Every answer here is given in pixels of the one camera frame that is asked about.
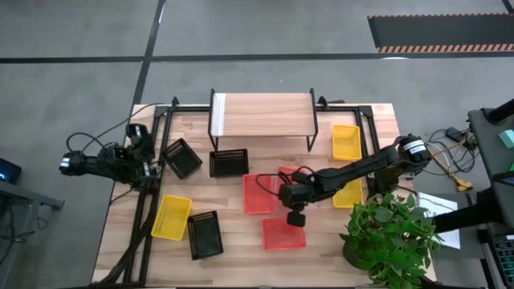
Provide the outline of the dark grey cart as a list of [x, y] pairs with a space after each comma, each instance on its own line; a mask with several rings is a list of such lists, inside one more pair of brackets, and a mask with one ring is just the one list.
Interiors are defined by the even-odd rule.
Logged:
[[505, 225], [514, 229], [514, 149], [507, 149], [498, 137], [514, 130], [514, 99], [497, 108], [470, 110], [467, 117]]

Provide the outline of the white printed paper sheet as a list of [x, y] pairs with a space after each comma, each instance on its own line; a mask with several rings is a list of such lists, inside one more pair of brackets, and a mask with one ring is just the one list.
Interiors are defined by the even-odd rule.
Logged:
[[[440, 214], [448, 214], [459, 208], [458, 203], [455, 201], [450, 201], [422, 192], [418, 192], [418, 206], [426, 209], [424, 213], [426, 218], [434, 218]], [[438, 233], [438, 236], [440, 237], [439, 242], [443, 246], [456, 250], [461, 249], [459, 229]]]

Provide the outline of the black hazard-striped floor mat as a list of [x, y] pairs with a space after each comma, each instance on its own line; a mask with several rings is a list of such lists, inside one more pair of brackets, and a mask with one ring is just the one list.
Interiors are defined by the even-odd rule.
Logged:
[[514, 14], [371, 15], [378, 52], [514, 52]]

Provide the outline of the wooden shelf with black legs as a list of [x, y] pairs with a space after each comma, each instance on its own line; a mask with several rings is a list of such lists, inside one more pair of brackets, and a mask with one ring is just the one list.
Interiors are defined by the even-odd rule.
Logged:
[[318, 135], [315, 91], [229, 93], [210, 90], [207, 134], [215, 151], [227, 137], [304, 137], [311, 151]]

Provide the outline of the black power adapter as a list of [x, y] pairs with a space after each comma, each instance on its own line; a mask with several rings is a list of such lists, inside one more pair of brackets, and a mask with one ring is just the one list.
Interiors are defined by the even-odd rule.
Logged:
[[445, 137], [456, 143], [459, 143], [465, 139], [466, 133], [466, 129], [458, 130], [457, 128], [449, 127], [445, 132]]

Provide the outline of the teal box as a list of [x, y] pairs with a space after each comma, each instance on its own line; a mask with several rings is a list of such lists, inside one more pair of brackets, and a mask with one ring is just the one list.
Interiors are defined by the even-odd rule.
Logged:
[[514, 149], [514, 130], [504, 130], [498, 137], [507, 149]]

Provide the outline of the red plastic slotted basket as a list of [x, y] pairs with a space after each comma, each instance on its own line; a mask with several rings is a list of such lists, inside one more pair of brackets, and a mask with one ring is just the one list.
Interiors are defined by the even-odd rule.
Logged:
[[270, 214], [275, 212], [273, 176], [246, 174], [243, 184], [243, 211], [245, 214]]
[[261, 221], [264, 250], [293, 250], [306, 247], [302, 228], [287, 223], [285, 217], [264, 218]]
[[279, 195], [279, 187], [282, 184], [304, 184], [304, 181], [308, 179], [309, 171], [302, 168], [279, 167], [278, 173], [274, 192]]

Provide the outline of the green potted plant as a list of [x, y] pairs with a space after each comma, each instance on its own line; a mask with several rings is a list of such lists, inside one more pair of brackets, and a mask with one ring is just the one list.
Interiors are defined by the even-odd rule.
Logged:
[[443, 238], [426, 217], [416, 197], [388, 193], [374, 195], [350, 214], [342, 254], [353, 267], [368, 274], [370, 284], [387, 289], [422, 289]]

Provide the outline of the black stand leg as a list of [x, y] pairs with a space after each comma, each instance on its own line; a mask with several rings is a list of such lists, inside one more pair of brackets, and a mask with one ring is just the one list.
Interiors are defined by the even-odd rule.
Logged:
[[477, 203], [433, 217], [436, 234], [487, 223], [506, 224], [492, 187], [477, 193]]

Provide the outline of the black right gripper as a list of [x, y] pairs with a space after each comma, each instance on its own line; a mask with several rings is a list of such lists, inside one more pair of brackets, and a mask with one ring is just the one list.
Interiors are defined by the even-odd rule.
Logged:
[[316, 191], [312, 185], [282, 184], [279, 187], [279, 200], [283, 206], [292, 211], [287, 214], [287, 223], [292, 226], [304, 227], [306, 216], [301, 213], [305, 206], [313, 201]]

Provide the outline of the black keyboard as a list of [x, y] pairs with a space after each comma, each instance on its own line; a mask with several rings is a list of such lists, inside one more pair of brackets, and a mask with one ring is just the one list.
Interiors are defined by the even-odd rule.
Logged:
[[477, 234], [488, 245], [504, 286], [514, 289], [514, 229], [489, 223]]

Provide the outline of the black plastic slotted basket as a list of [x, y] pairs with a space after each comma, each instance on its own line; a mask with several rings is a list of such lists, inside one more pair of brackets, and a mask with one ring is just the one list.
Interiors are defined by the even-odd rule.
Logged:
[[222, 235], [216, 211], [196, 214], [187, 218], [191, 258], [213, 257], [224, 252]]
[[210, 177], [237, 177], [249, 173], [247, 149], [210, 152]]
[[183, 138], [174, 141], [161, 155], [165, 163], [181, 180], [188, 178], [202, 166], [200, 157]]

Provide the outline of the yellow plastic slotted basket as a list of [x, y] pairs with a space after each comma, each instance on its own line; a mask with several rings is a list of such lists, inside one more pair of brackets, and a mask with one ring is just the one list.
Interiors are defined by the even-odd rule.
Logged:
[[332, 205], [338, 209], [352, 209], [355, 204], [363, 204], [364, 195], [360, 179], [350, 181], [332, 197]]
[[362, 158], [361, 131], [355, 125], [335, 124], [332, 128], [332, 158], [357, 161]]
[[189, 198], [173, 195], [163, 196], [151, 235], [155, 238], [181, 241], [186, 230], [191, 206], [192, 200]]

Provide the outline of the grey desk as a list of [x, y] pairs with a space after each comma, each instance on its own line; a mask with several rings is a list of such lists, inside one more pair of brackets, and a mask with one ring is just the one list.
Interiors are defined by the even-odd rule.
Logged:
[[61, 210], [64, 200], [0, 181], [0, 289], [10, 289], [22, 249], [40, 222], [40, 206]]

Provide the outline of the black device with blue light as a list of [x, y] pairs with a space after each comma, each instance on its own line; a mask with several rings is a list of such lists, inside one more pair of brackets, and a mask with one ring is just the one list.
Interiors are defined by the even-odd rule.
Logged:
[[21, 175], [22, 169], [0, 157], [0, 181], [16, 184]]

